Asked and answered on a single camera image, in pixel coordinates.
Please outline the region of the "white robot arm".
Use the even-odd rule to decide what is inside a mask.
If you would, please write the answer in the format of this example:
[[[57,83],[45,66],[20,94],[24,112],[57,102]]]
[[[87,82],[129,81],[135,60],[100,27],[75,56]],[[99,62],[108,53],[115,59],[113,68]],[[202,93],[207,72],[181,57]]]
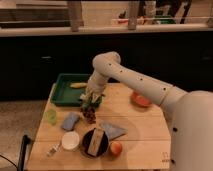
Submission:
[[[113,78],[172,116],[170,171],[213,171],[213,92],[187,92],[128,69],[115,51],[96,55],[92,66],[86,92],[93,98]]]

